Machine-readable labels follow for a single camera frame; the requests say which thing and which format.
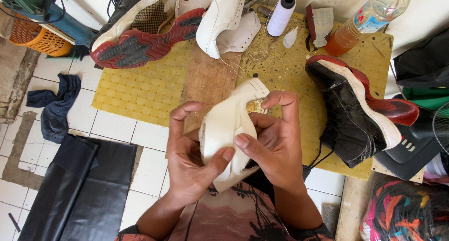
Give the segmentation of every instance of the orange plastic basket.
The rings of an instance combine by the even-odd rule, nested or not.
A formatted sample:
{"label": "orange plastic basket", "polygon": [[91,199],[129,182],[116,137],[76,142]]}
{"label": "orange plastic basket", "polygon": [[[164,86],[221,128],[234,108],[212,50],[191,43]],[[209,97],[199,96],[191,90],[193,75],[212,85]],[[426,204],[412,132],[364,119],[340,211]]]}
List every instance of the orange plastic basket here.
{"label": "orange plastic basket", "polygon": [[[23,15],[17,17],[28,20]],[[70,53],[73,45],[57,34],[42,28],[34,22],[26,22],[20,19],[14,20],[13,29],[9,41],[20,46],[40,51],[53,57],[63,57]]]}

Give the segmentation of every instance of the dark blue cloth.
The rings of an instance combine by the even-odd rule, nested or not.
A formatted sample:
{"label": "dark blue cloth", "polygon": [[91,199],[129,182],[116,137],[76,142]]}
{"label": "dark blue cloth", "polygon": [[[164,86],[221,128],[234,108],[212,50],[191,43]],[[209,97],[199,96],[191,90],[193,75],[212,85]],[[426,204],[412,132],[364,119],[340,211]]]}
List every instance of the dark blue cloth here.
{"label": "dark blue cloth", "polygon": [[78,75],[58,74],[59,90],[55,95],[51,90],[29,91],[26,106],[45,107],[40,116],[40,128],[45,140],[61,143],[69,131],[67,113],[81,90]]}

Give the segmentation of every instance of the colorful fabric pile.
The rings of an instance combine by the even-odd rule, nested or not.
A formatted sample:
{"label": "colorful fabric pile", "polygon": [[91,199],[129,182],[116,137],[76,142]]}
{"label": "colorful fabric pile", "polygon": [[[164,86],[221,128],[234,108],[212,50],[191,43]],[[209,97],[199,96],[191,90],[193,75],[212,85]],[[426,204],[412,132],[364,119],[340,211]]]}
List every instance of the colorful fabric pile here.
{"label": "colorful fabric pile", "polygon": [[376,181],[360,233],[364,241],[449,240],[449,188]]}

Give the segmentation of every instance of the thread spool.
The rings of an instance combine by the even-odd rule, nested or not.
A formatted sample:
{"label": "thread spool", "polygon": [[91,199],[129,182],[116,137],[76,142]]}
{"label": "thread spool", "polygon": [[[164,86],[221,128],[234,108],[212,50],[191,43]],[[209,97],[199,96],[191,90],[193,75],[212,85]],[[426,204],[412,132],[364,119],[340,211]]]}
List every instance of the thread spool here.
{"label": "thread spool", "polygon": [[278,37],[284,33],[290,20],[293,10],[295,10],[296,0],[279,0],[274,9],[273,16],[268,22],[267,31],[273,37]]}

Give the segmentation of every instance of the tiled floor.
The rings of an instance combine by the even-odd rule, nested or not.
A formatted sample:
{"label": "tiled floor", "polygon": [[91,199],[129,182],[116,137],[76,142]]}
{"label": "tiled floor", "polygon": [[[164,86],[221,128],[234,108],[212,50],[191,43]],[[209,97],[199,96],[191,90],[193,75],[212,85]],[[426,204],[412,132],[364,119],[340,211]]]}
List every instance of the tiled floor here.
{"label": "tiled floor", "polygon": [[[168,128],[137,121],[131,118],[98,111],[90,107],[101,70],[93,68],[94,62],[87,56],[82,62],[71,59],[45,59],[42,55],[36,66],[28,90],[51,89],[58,91],[58,73],[77,74],[82,79],[82,89],[67,116],[69,133],[111,141],[134,143],[144,146],[137,173],[131,184],[120,229],[135,224],[137,219],[169,188],[167,171]],[[19,115],[26,111],[38,113],[21,156],[19,167],[44,176],[59,145],[44,140],[40,132],[42,108],[21,106]],[[18,117],[13,124],[0,124],[0,178],[7,162],[15,135],[22,121]],[[308,193],[321,208],[322,203],[340,204],[344,176],[313,169],[306,180]],[[18,233],[8,217],[11,213],[22,227],[37,191],[0,180],[0,233],[4,240],[17,240]]]}

